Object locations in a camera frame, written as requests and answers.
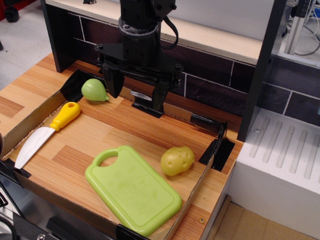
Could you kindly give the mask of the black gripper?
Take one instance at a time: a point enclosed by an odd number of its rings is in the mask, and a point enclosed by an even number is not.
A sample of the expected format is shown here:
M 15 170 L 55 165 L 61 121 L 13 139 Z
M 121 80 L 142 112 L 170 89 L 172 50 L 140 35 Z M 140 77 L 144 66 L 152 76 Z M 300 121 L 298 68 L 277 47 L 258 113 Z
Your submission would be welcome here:
M 121 43 L 99 43 L 94 49 L 98 54 L 97 66 L 109 94 L 117 98 L 122 91 L 125 77 L 154 85 L 152 108 L 159 110 L 169 92 L 169 87 L 179 87 L 183 66 L 166 55 L 160 41 L 160 30 L 149 32 L 122 31 Z

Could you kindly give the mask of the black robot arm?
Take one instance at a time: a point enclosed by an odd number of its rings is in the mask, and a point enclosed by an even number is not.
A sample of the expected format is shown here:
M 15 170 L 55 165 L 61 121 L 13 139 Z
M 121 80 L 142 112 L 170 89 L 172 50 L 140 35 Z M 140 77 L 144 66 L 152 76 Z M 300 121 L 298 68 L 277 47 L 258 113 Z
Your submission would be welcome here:
M 117 98 L 125 77 L 154 86 L 152 108 L 160 110 L 169 91 L 180 86 L 183 65 L 166 55 L 177 41 L 161 44 L 161 25 L 165 22 L 178 35 L 168 14 L 177 8 L 174 0 L 122 0 L 118 29 L 121 43 L 97 44 L 97 66 L 109 93 Z

